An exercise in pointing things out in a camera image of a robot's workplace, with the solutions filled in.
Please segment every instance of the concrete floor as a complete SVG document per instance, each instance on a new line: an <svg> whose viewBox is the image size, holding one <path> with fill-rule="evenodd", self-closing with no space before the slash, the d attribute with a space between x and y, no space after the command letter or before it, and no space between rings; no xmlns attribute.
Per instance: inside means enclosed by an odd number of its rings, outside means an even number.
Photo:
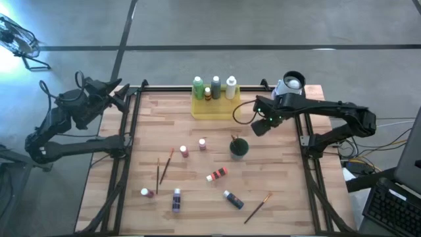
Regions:
<svg viewBox="0 0 421 237"><path fill-rule="evenodd" d="M3 0L0 13L31 29L46 46L120 44L131 0ZM419 44L421 16L411 0L139 0L127 45L215 44ZM47 97L75 88L82 70L109 80L116 51L48 51L39 59L53 67L29 72L0 48L0 144L24 152L24 139L43 120ZM240 84L275 84L288 70L298 70L308 84L321 84L327 100L352 101L374 111L378 124L412 120L421 106L419 50L343 51L127 51L119 77L138 85L190 84L234 75ZM341 122L333 120L334 126ZM386 126L361 144L390 142L411 124ZM99 119L88 131L95 134ZM80 141L67 138L61 142ZM397 164L402 149L373 153L381 169ZM14 215L8 236L70 234L91 155L65 157L51 172L34 169Z"/></svg>

